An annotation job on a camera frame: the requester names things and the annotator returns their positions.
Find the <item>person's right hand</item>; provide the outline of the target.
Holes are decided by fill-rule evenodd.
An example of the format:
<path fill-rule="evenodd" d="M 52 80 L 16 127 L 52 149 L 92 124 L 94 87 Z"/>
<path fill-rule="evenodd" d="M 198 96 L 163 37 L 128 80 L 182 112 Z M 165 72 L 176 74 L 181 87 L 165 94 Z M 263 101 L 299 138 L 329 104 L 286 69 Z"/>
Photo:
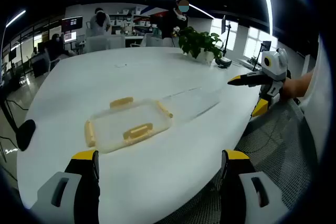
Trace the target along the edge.
<path fill-rule="evenodd" d="M 287 101 L 296 98 L 298 96 L 297 87 L 298 80 L 286 78 L 280 91 L 280 99 L 282 101 Z"/>

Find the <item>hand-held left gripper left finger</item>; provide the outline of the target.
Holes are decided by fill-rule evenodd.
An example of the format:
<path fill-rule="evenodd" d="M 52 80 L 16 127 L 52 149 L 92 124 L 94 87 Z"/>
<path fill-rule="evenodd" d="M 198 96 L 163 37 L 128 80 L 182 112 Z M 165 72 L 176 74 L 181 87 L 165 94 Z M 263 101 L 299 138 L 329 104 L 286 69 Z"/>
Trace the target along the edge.
<path fill-rule="evenodd" d="M 99 223 L 99 196 L 99 152 L 79 152 L 38 189 L 36 217 L 41 223 Z"/>

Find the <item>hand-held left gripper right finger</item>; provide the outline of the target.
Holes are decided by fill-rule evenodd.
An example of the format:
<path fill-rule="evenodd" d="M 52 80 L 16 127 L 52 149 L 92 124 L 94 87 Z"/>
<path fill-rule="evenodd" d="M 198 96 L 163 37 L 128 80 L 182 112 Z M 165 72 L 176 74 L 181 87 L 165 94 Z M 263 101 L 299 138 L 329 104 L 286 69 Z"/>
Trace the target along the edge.
<path fill-rule="evenodd" d="M 245 153 L 222 151 L 221 182 L 220 223 L 280 223 L 285 216 L 280 188 Z"/>

